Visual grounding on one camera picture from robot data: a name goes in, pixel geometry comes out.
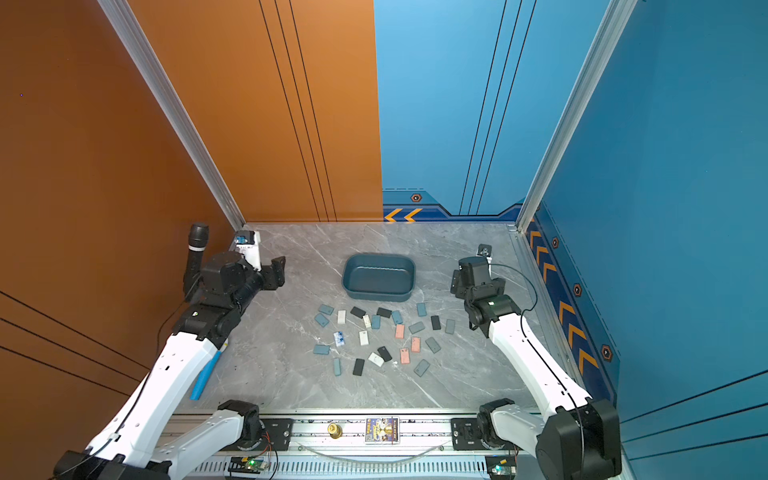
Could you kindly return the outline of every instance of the marble floor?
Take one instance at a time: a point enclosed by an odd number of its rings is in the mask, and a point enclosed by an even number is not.
[[[508,227],[500,223],[302,223],[254,224],[261,234],[263,262],[284,255],[286,284],[261,292],[232,332],[230,344],[216,365],[199,401],[187,394],[178,412],[215,409],[227,399],[257,403],[263,411],[336,408],[467,408],[508,397],[524,408],[534,408],[530,392],[509,361],[479,330],[471,331],[462,301],[449,292],[457,260],[474,255],[480,243],[493,246],[494,262],[518,267]],[[342,288],[347,258],[354,253],[398,253],[416,265],[413,294],[407,302],[387,303],[350,299]],[[505,269],[494,276],[507,278],[506,293],[524,308],[531,304],[525,281]],[[433,331],[429,317],[419,318],[416,304],[424,302],[429,315],[456,320],[454,335]],[[325,303],[337,310],[358,306],[375,313],[380,306],[399,310],[406,324],[405,339],[395,339],[392,320],[382,318],[380,330],[370,330],[370,345],[360,346],[361,319],[347,313],[347,323],[321,328],[314,320]],[[539,339],[541,327],[534,313],[526,315]],[[427,329],[421,353],[411,363],[399,363],[399,349],[410,345],[407,329],[420,320]],[[333,333],[341,330],[346,345],[335,347]],[[433,336],[442,347],[432,353],[424,341]],[[328,356],[314,355],[316,344],[331,345]],[[383,367],[368,356],[386,346],[394,357]],[[333,374],[340,358],[342,375]],[[366,360],[362,377],[353,376],[355,359]],[[423,377],[413,369],[419,360],[431,366]]]

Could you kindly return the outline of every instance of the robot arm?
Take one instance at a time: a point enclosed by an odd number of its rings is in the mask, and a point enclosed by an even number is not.
[[[535,337],[523,312],[504,294],[505,281],[491,279],[491,247],[461,259],[451,293],[464,300],[469,327],[480,329],[509,359],[531,391],[541,416],[509,399],[480,408],[478,424],[491,448],[514,443],[538,460],[548,480],[602,480],[621,473],[616,409],[593,401]]]
[[[203,424],[169,445],[157,440],[197,374],[214,357],[250,301],[261,290],[285,283],[285,257],[268,266],[259,261],[258,236],[236,233],[236,251],[213,255],[201,267],[208,227],[196,223],[190,232],[185,300],[191,304],[174,326],[152,369],[118,414],[89,443],[85,452],[66,452],[54,474],[59,480],[181,479],[221,448],[238,442],[243,449],[261,440],[259,408],[229,400]]]

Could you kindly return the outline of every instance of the orange panel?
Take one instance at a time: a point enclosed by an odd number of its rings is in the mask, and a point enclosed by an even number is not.
[[[300,115],[286,105],[293,79],[280,77],[259,2],[131,7],[246,220],[327,220],[296,140]]]
[[[314,107],[338,219],[380,221],[382,167],[373,1],[279,0],[278,5],[284,24],[293,13],[312,95],[311,103],[302,102]]]
[[[381,219],[373,2],[130,3],[248,221]]]

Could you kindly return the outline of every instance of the blue block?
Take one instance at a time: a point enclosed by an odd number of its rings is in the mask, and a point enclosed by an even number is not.
[[[318,322],[320,326],[326,326],[330,323],[330,321],[322,313],[315,315],[315,321]]]

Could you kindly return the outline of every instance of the black cable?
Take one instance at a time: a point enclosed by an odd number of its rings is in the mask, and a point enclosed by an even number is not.
[[[270,477],[270,480],[275,478],[275,474],[277,473],[277,467],[280,466],[280,455],[277,454],[277,450],[273,450],[273,452],[275,452],[275,458],[276,458],[276,460],[275,460],[275,471],[272,472],[272,476]]]
[[[535,293],[536,297],[533,302],[533,306],[531,308],[523,310],[520,312],[520,331],[523,334],[523,337],[525,337],[525,341],[528,342],[528,345],[533,349],[534,352],[536,352],[536,355],[539,359],[541,359],[541,362],[544,363],[544,365],[547,367],[547,370],[552,374],[554,379],[558,381],[560,386],[565,391],[566,395],[568,395],[568,398],[571,399],[571,403],[574,404],[574,410],[576,410],[576,416],[578,417],[578,426],[579,426],[579,432],[581,433],[581,472],[584,471],[584,423],[581,421],[581,413],[578,411],[578,406],[576,405],[576,401],[571,396],[571,393],[568,391],[568,389],[565,387],[565,384],[560,380],[560,378],[555,375],[554,370],[544,361],[544,357],[541,356],[541,354],[536,350],[536,347],[533,346],[533,343],[531,343],[531,340],[528,338],[528,335],[525,334],[525,330],[523,329],[523,314],[525,312],[532,312],[534,308],[536,308],[536,304],[538,303],[538,292],[536,291],[536,287],[533,285],[533,282],[520,270],[514,268],[513,266],[504,265],[503,263],[490,263],[490,266],[503,266],[505,268],[509,268],[510,270],[514,270],[515,272],[519,273],[520,276],[525,278],[525,280],[531,285],[531,288],[533,288],[533,292]]]

